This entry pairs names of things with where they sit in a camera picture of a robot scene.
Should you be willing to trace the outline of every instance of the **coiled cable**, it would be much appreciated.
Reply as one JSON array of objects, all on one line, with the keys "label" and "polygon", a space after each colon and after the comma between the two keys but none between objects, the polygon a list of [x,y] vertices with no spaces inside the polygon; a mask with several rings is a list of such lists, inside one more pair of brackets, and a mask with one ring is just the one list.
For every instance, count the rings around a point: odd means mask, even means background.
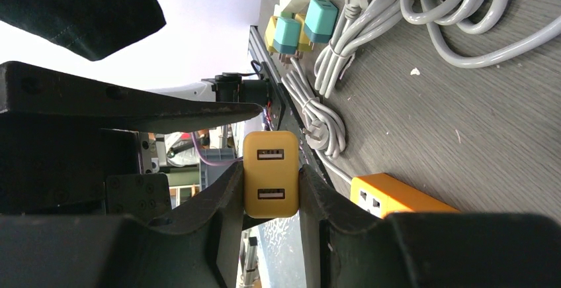
[{"label": "coiled cable", "polygon": [[350,183],[352,177],[333,163],[333,160],[338,158],[346,147],[345,124],[336,112],[319,102],[306,79],[300,62],[296,58],[290,58],[290,61],[295,70],[288,72],[282,78],[282,83],[292,99],[302,108],[306,122],[306,132],[309,134],[316,123],[327,126],[325,131],[326,143],[324,146],[316,148],[316,153],[326,167]]},{"label": "coiled cable", "polygon": [[339,16],[329,46],[318,56],[314,66],[314,87],[329,98],[345,64],[357,48],[379,37],[403,17],[411,24],[426,24],[438,54],[458,68],[484,68],[528,52],[561,34],[561,17],[538,32],[495,52],[464,57],[454,53],[446,43],[439,25],[456,25],[468,34],[482,34],[493,28],[506,10],[508,0],[492,0],[483,19],[470,21],[485,0],[420,0],[422,13],[412,9],[414,0],[372,0],[361,15],[356,6],[346,4]]}]

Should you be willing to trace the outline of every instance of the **screw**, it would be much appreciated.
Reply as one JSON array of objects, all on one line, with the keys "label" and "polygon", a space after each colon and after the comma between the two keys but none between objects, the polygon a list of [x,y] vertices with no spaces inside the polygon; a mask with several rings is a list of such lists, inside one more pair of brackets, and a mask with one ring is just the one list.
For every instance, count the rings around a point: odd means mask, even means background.
[{"label": "screw", "polygon": [[119,179],[116,178],[116,177],[112,177],[112,178],[109,180],[109,185],[111,185],[111,187],[112,187],[113,189],[118,189],[118,188],[119,188]]},{"label": "screw", "polygon": [[146,185],[146,193],[153,193],[154,192],[154,184],[149,183]]},{"label": "screw", "polygon": [[139,175],[134,178],[137,187],[141,187],[144,184],[144,179]]}]

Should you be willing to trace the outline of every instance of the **wooden table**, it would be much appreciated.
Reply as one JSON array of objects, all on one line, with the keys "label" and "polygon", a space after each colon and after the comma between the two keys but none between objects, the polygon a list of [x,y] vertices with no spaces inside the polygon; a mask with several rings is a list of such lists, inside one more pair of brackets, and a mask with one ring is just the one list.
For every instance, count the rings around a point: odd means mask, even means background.
[{"label": "wooden table", "polygon": [[[341,9],[343,0],[332,1]],[[261,32],[275,3],[262,0]],[[480,55],[558,15],[559,0],[512,0],[487,33],[450,26],[444,34],[456,51]],[[357,52],[327,100],[347,125],[337,165],[351,175],[389,173],[462,211],[529,211],[561,221],[560,42],[462,70],[439,57],[425,26],[400,22]],[[319,49],[303,59],[310,76]],[[414,68],[421,75],[410,75]],[[349,186],[331,176],[348,195]]]}]

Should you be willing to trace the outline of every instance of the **small debris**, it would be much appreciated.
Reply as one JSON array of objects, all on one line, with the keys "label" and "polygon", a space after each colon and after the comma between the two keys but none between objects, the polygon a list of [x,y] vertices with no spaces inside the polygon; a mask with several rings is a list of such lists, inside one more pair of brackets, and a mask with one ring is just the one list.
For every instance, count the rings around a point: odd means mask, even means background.
[{"label": "small debris", "polygon": [[458,136],[458,142],[462,144],[462,138],[460,137],[460,132],[456,129],[456,135]]}]

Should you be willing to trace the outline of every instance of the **yellow usb charger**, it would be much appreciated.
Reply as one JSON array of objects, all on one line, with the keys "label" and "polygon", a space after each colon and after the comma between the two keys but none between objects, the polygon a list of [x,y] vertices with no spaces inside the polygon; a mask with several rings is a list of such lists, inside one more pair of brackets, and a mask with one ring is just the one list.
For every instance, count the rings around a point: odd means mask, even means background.
[{"label": "yellow usb charger", "polygon": [[243,205],[253,218],[298,212],[298,139],[289,131],[256,131],[243,141]]}]

